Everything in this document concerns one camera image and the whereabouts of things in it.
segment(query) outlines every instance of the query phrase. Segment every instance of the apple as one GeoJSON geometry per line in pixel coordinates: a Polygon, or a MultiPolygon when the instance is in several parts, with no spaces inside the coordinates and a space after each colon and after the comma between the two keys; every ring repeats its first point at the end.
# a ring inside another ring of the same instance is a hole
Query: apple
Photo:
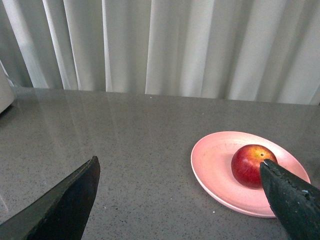
{"type": "Polygon", "coordinates": [[[231,160],[231,170],[234,178],[248,188],[262,188],[260,163],[265,159],[278,163],[274,153],[265,146],[249,144],[239,148],[231,160]]]}

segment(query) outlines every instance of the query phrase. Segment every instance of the pink plate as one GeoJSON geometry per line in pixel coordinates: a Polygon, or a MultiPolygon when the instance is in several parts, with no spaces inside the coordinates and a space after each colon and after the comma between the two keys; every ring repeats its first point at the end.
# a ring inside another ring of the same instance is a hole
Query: pink plate
{"type": "Polygon", "coordinates": [[[233,155],[248,144],[267,147],[282,167],[310,183],[305,169],[289,152],[262,137],[238,131],[216,132],[200,139],[191,153],[193,172],[210,196],[228,208],[250,216],[274,218],[264,190],[245,187],[232,174],[233,155]]]}

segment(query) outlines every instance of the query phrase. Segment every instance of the white appliance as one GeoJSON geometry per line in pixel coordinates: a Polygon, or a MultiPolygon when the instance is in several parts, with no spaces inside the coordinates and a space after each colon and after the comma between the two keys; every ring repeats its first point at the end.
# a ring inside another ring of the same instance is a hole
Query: white appliance
{"type": "Polygon", "coordinates": [[[14,92],[12,91],[7,76],[0,65],[0,113],[2,113],[15,100],[14,92]]]}

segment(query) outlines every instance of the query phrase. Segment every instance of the gray countertop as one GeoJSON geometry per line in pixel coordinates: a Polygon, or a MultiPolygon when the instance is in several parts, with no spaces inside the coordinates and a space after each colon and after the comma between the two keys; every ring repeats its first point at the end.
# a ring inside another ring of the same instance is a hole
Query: gray countertop
{"type": "Polygon", "coordinates": [[[276,218],[238,213],[197,181],[191,151],[221,131],[266,138],[320,188],[320,107],[193,97],[13,88],[0,115],[0,223],[98,156],[83,240],[287,239],[276,218]]]}

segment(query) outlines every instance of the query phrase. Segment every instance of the white curtain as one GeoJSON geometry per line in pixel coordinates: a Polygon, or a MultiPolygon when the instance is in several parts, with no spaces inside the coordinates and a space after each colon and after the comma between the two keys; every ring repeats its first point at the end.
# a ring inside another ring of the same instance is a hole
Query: white curtain
{"type": "Polygon", "coordinates": [[[318,0],[0,0],[11,84],[318,105],[318,0]]]}

